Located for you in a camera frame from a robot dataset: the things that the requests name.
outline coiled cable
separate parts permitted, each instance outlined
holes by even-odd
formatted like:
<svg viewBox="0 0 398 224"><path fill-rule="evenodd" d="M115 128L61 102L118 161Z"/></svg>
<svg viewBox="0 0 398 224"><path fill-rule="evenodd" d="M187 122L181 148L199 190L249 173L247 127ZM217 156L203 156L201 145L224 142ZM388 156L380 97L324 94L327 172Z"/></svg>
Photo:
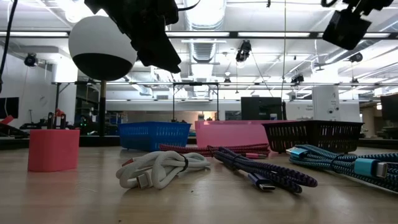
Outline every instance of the coiled cable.
<svg viewBox="0 0 398 224"><path fill-rule="evenodd" d="M398 192L398 153L345 156L311 145L298 145L287 152L294 164L335 171Z"/></svg>
<svg viewBox="0 0 398 224"><path fill-rule="evenodd" d="M228 167L243 170L247 173L259 174L279 187L293 193L299 194L302 192L300 185L307 187L316 187L318 185L317 180L299 171L273 164L255 162L225 147L220 147L215 152L215 158Z"/></svg>
<svg viewBox="0 0 398 224"><path fill-rule="evenodd" d="M202 170L208 166L210 166L210 162L197 153L180 155L173 151L152 152L134 158L134 162L123 166L116 172L116 177L119 179L120 186L125 189L137 186L141 188L154 186L157 189L162 189L179 172L183 172L185 169Z"/></svg>
<svg viewBox="0 0 398 224"><path fill-rule="evenodd" d="M169 146L161 144L159 146L161 151L175 151L180 154L195 152L199 153L205 157L214 157L215 151L217 151L217 147L180 147L180 146ZM269 145L264 144L253 144L247 146L228 146L228 149L237 153L237 154L245 154L245 153L258 153L263 155L268 155L270 153Z"/></svg>

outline white braided cable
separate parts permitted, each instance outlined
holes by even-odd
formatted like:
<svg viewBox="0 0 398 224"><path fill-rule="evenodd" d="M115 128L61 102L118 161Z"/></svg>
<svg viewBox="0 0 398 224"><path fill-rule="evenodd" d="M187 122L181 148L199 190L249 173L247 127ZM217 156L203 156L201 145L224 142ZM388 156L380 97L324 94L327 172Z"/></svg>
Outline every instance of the white braided cable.
<svg viewBox="0 0 398 224"><path fill-rule="evenodd" d="M184 154L188 160L187 170L202 170L210 166L210 162L200 154ZM152 169L150 175L153 186L157 189L166 187L173 178L183 170L185 159L174 151L152 152L134 160L116 172L120 186L126 189L138 186L136 178Z"/></svg>

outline desk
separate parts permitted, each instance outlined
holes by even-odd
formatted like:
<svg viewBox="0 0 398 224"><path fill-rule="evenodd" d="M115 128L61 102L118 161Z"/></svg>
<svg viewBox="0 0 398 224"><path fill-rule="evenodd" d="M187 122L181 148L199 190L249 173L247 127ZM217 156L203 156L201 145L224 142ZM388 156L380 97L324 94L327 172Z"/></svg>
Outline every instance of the desk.
<svg viewBox="0 0 398 224"><path fill-rule="evenodd" d="M395 152L360 149L356 154ZM0 151L1 223L397 223L398 194L342 175L295 166L287 155L266 161L302 171L318 187L299 195L260 192L242 172L210 158L210 170L182 173L163 190L119 186L115 172L142 152L81 148L77 170L28 173L27 150Z"/></svg>

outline dark brown basket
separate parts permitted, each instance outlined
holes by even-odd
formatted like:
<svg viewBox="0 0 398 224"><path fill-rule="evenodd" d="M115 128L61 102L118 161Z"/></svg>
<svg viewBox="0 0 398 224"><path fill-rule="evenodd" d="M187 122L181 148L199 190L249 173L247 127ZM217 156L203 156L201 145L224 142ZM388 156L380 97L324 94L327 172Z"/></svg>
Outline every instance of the dark brown basket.
<svg viewBox="0 0 398 224"><path fill-rule="evenodd" d="M295 121L262 125L274 152L285 152L298 144L311 144L331 152L352 152L358 145L363 123Z"/></svg>

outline pink basket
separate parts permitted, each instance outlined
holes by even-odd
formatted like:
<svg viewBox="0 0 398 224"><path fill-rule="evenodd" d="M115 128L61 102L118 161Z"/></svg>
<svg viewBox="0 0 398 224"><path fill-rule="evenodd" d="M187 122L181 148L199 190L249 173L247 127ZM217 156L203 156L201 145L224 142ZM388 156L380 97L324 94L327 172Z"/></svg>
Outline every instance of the pink basket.
<svg viewBox="0 0 398 224"><path fill-rule="evenodd" d="M76 169L79 139L79 130L32 130L28 171L55 172Z"/></svg>
<svg viewBox="0 0 398 224"><path fill-rule="evenodd" d="M292 121L196 121L198 147L268 144L262 124Z"/></svg>

